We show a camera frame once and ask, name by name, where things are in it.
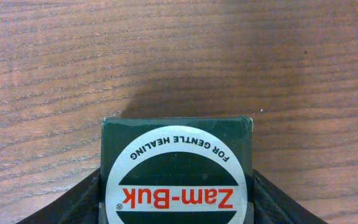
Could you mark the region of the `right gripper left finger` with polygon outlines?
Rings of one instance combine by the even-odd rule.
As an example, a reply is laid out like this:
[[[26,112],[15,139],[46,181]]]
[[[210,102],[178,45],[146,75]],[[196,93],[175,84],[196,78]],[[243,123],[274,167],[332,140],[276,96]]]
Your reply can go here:
[[[17,224],[97,224],[100,170]]]

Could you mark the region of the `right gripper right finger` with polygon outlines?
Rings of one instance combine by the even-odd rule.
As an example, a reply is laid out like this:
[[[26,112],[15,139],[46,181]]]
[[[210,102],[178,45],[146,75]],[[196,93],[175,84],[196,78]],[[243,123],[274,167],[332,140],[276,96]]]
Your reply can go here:
[[[302,207],[256,170],[254,180],[255,224],[328,224]]]

